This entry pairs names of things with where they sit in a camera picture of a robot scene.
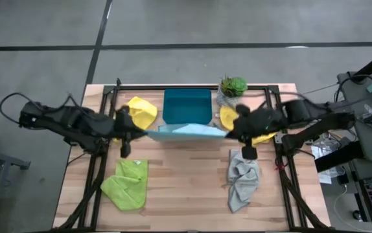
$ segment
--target green towel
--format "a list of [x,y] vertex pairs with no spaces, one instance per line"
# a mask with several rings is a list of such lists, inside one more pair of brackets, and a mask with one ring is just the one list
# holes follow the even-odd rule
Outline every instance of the green towel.
[[148,161],[119,160],[101,190],[120,210],[136,210],[146,202],[147,177]]

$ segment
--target wooden tabletop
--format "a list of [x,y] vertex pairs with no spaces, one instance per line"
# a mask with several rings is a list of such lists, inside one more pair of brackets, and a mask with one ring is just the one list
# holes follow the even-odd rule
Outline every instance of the wooden tabletop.
[[[280,91],[296,92],[295,84],[277,84]],[[99,110],[103,85],[88,85],[83,106]],[[256,108],[264,97],[255,95],[262,91],[246,91],[242,102]],[[156,121],[149,129],[165,125],[162,119],[163,91],[119,91],[117,107],[138,96],[158,108]],[[219,112],[216,92],[213,97],[213,122],[221,126],[215,114]],[[283,101],[293,99],[281,95]],[[147,199],[140,210],[121,212],[106,195],[101,197],[97,230],[107,231],[257,231],[288,230],[283,195],[278,171],[275,169],[275,150],[272,142],[259,144],[258,163],[261,181],[251,198],[251,203],[232,214],[227,206],[228,186],[225,186],[228,156],[231,149],[240,149],[233,140],[219,143],[170,142],[161,143],[143,137],[133,141],[128,159],[148,159],[149,174]],[[120,146],[112,142],[108,154],[106,178],[115,173],[120,159]],[[80,155],[80,148],[73,148],[69,159]],[[326,225],[330,225],[318,174],[311,156],[302,153],[294,157],[301,194],[313,212]],[[89,155],[66,170],[64,183],[54,219],[54,227],[61,225],[76,208],[84,193]],[[91,219],[91,205],[87,222]],[[296,204],[292,199],[294,219],[298,223]]]

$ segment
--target concrete floor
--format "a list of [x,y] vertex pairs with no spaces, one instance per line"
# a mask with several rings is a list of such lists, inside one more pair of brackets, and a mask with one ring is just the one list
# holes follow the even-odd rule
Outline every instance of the concrete floor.
[[[0,46],[94,45],[106,0],[0,0]],[[105,45],[156,43],[372,42],[372,0],[114,0]],[[81,99],[92,50],[0,52],[0,100],[20,91],[59,105],[72,93]],[[107,50],[99,54],[93,83],[217,83],[228,74],[251,83],[296,83],[299,92],[336,83],[340,72],[372,60],[372,47],[307,49]],[[335,88],[309,94],[332,100]],[[20,98],[5,111],[18,117]],[[0,232],[50,229],[69,146],[54,133],[19,129],[0,115],[0,151],[30,160],[28,171],[12,169],[0,199]],[[332,226],[354,230],[334,215],[343,192],[323,185]],[[352,195],[338,212],[355,227]]]

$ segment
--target gray towel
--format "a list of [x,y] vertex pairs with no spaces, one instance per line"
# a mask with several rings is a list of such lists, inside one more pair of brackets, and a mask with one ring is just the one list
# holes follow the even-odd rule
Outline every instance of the gray towel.
[[231,185],[227,203],[232,213],[235,213],[250,203],[250,198],[259,185],[258,162],[243,159],[240,151],[231,150],[227,181]]

